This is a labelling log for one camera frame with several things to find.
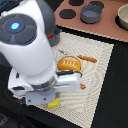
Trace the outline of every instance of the toy bread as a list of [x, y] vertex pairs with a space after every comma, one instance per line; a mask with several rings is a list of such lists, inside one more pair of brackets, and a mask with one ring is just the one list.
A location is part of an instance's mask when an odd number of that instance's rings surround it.
[[62, 58], [57, 65], [58, 70], [75, 70], [81, 71], [81, 62], [73, 57]]

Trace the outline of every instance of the black pan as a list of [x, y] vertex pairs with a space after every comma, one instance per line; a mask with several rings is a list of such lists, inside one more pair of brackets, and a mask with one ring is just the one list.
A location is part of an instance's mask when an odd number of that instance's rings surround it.
[[87, 6], [81, 9], [81, 20], [88, 24], [94, 24], [101, 19], [102, 9], [99, 6], [91, 5], [88, 0]]

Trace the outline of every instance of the frying pan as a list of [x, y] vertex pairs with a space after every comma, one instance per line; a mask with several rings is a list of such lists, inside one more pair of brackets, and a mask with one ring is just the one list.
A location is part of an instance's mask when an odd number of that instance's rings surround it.
[[128, 4], [118, 9], [118, 16], [121, 26], [128, 30]]
[[102, 9], [99, 6], [91, 5], [88, 0], [87, 6], [81, 9], [81, 20], [88, 24], [94, 24], [101, 19]]

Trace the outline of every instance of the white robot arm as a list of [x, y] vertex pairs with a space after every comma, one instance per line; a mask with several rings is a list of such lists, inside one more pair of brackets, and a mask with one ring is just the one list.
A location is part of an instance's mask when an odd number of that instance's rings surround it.
[[17, 96], [26, 96], [27, 105], [51, 103], [56, 92], [80, 89], [80, 73], [56, 73], [47, 39], [54, 29], [54, 13], [43, 0], [25, 0], [2, 13], [0, 52], [13, 68], [8, 89]]

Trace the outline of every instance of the orange toy food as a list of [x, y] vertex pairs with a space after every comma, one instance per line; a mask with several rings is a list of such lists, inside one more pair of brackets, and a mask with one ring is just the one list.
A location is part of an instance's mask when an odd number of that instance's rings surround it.
[[58, 70], [75, 70], [77, 72], [80, 72], [81, 62], [61, 59], [58, 63]]
[[82, 56], [82, 55], [79, 55], [77, 57], [80, 59], [83, 59], [83, 60], [91, 61], [93, 63], [97, 62], [97, 59], [94, 59], [94, 58], [90, 58], [90, 57], [86, 57], [86, 56]]
[[80, 88], [81, 88], [81, 89], [85, 89], [86, 87], [85, 87], [85, 85], [80, 84]]

